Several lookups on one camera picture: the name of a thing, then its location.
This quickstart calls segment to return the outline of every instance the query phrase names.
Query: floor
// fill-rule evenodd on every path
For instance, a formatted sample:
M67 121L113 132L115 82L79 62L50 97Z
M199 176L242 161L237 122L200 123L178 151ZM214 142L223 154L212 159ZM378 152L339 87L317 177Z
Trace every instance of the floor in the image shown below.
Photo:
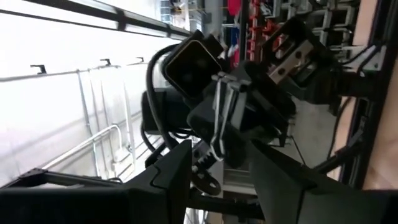
M362 0L354 36L354 45L366 45L377 0ZM364 189L398 189L398 63L394 67L388 94L379 123ZM346 109L338 127L335 149L345 145L354 101ZM329 173L338 178L339 170Z

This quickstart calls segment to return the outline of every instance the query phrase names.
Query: window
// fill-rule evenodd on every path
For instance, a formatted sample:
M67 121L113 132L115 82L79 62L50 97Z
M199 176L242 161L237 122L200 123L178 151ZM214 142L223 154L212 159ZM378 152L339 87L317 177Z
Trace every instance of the window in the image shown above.
M167 24L189 30L189 19L186 19L188 5L184 5L181 15L172 16L170 11L169 0L145 0L145 1L132 1L132 0L99 0L106 4L120 7L121 9L140 14L142 16L157 19Z
M14 10L22 10L20 2L16 2L16 5L10 4L6 9L15 6ZM35 13L48 14L50 11L54 12L54 9L40 7ZM60 11L60 14L63 13L67 16L69 12ZM127 132L126 122L123 123L121 81L127 86L129 107L136 118L132 127L133 147L140 146L137 130L140 125L141 94L145 90L146 65L87 68L103 65L100 60L104 58L110 59L113 65L134 63L137 57L143 57L148 62L156 51L178 41L9 14L0 14L0 29L0 79L35 75L38 71L30 67L33 64L45 65L47 73L69 72L68 75L0 82L3 108L0 112L0 185L29 169L40 167L113 123L120 123L124 147ZM90 130L85 121L85 110ZM116 172L110 170L113 156L108 150L110 146L114 152L124 150L119 147L115 131L96 143L99 153L97 163L103 177L112 177ZM96 175L92 154L84 158L87 161L81 162L81 165L89 164L88 167L63 170Z

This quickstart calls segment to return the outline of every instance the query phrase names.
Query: metal beam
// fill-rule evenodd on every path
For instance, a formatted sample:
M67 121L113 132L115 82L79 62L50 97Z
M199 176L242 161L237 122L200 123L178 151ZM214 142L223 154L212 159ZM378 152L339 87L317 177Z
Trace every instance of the metal beam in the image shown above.
M241 19L239 33L239 61L246 59L246 36L249 21L249 0L241 1Z
M141 16L133 12L120 9L98 1L92 0L25 0L41 4L43 6L55 7L70 12L76 12L87 16L107 19L118 23L117 30L128 31L130 27L143 27L150 30L163 32L165 37L188 37L189 31L178 27L170 26L164 22Z
M255 218L258 220L265 219L261 207L257 203L245 203L224 198L191 195L187 207L209 212L236 215L238 217Z

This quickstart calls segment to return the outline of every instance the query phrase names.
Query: metal rail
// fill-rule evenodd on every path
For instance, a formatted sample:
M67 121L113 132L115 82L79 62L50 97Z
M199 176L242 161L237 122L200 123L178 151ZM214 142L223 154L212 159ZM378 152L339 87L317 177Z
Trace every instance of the metal rail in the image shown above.
M65 20L62 20L62 19L53 19L53 18L44 17L44 16L35 16L35 15L32 15L32 14L26 14L26 13L21 13L21 12L13 12L13 11L8 11L8 10L3 10L3 9L0 9L0 14L7 14L7 15L12 15L12 16L26 17L26 18L30 18L30 19L40 19L40 20L43 20L43 21L50 21L50 22L59 22L59 23L63 23L63 24L71 24L71 25L82 26L82 27L89 27L89 28L117 31L116 28L112 29L112 28L109 28L109 27L95 26L95 25L90 25L90 24L84 24L84 23L81 23L81 22L65 21ZM127 30L120 31L120 32L126 32L128 34L138 34L138 35L145 35L145 36L150 36L150 37L164 38L164 36L161 36L161 35L146 34L146 33L142 33L142 32L134 32L134 31L127 31Z
M35 75L20 75L16 77L6 77L6 78L0 78L0 83L2 82L13 82L13 81L19 81L19 80L27 80L27 79L33 79L33 78L44 78L44 77L56 77L56 76L61 76L61 75L75 75L76 73L84 73L84 72L89 72L92 70L99 70L99 69L104 69L104 68L123 68L123 67L129 67L133 65L146 65L146 62L143 63L130 63L128 65L101 65L98 67L94 68L87 68L84 70L73 70L69 72L59 72L59 73L46 73L46 74L35 74Z
M61 162L67 160L68 158L70 158L71 156L75 155L76 153L80 152L81 150L83 150L85 147L89 146L93 140L95 140L96 138L102 136L105 133L110 132L112 129L116 129L118 131L118 135L119 135L119 148L122 149L123 148L123 144L122 144L122 134L121 134L121 130L119 128L118 125L113 124L108 126L107 128L102 129L101 131L97 132L96 134L94 134L92 137L84 140L82 143L80 143L79 145L77 145L76 147L74 147L73 149L63 153L61 156L58 156L57 158L55 158L54 160L48 162L46 165L43 166L42 169L51 169L57 165L59 165Z
M143 27L164 33L164 37L180 37L181 39L190 36L189 31L178 27L170 26L164 22L145 17L133 12L129 12L118 7L99 1L84 0L25 0L44 6L55 7L70 12L77 12L87 16L94 16L102 19L111 20L118 23L119 31L129 30L129 28Z
M246 36L249 21L249 0L241 1L241 21L239 33L239 62L246 59Z

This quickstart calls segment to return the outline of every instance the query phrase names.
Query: black metal frame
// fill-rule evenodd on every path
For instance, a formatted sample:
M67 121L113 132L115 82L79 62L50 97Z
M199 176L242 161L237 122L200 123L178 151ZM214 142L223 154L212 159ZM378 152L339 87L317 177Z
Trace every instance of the black metal frame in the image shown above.
M398 54L398 1L379 0L368 45L386 41L386 57L381 71L376 76L375 92L372 101L357 99L349 130L348 142L360 130L365 120L362 150L342 165L339 181L356 189L363 187L368 171L374 140L376 138L387 90Z
M61 174L58 172L51 172L49 170L43 169L32 169L31 171L22 174L15 181L8 183L0 188L0 197L4 194L4 190L8 189L9 192L14 191L15 195L32 195L32 194L43 194L51 195L52 190L57 192L63 189L44 189L48 191L40 191L40 189L30 189L29 187L37 187L44 184L55 184L69 187L73 190L80 189L82 197L87 196L92 187L97 187L102 189L98 191L98 196L102 197L102 194L107 192L112 195L112 189L114 189L114 194L116 195L118 190L123 186L123 183L102 180L97 177L85 177L77 176L71 174ZM73 195L73 192L63 191L64 193L60 196L67 197L68 194ZM222 213L227 215L236 215L238 217L253 218L258 220L264 220L264 215L262 214L261 207L258 203L245 203L237 202L235 200L207 197L198 194L196 188L192 188L190 191L190 197L188 199L188 208L194 208L199 210L205 210L209 212Z
M246 59L246 47L247 47L247 27L249 21L249 0L241 1L241 18L239 28L239 61L242 62Z
M34 15L23 14L23 13L19 13L19 12L0 10L0 13L12 14L15 16L31 17L34 19L43 19L43 20L47 20L47 21L62 22L62 23L79 25L79 26L87 26L87 27L93 27L93 28L99 28L99 29L130 32L130 33L135 33L135 34L141 34L141 33L127 31L126 26L132 25L132 26L138 26L138 27L143 27L143 28L148 28L148 29L152 29L152 30L165 32L164 37L170 37L170 38L175 38L174 37L175 35L178 35L181 37L189 37L190 36L190 33L187 30L173 27L173 26L170 26L169 24L166 24L166 23L163 23L160 21L156 21L154 19L144 17L141 15L135 14L133 12L129 12L129 11L120 9L118 7L110 6L109 4L105 4L102 2L98 2L98 1L92 1L90 5L86 4L86 2L88 2L88 1L85 1L84 3L78 3L78 2L68 1L68 0L59 0L59 1L25 0L25 1L36 3L36 4L41 4L43 6L55 7L55 8L63 9L66 11L77 12L77 13L84 14L87 16L94 16L94 17L98 17L98 18L102 18L102 19L111 20L111 21L117 22L118 26L117 26L117 29L110 29L108 27L93 26L93 25L84 24L84 23L64 21L64 20L60 20L60 19L52 19L52 18L47 18L47 17L42 17L42 16L34 16Z

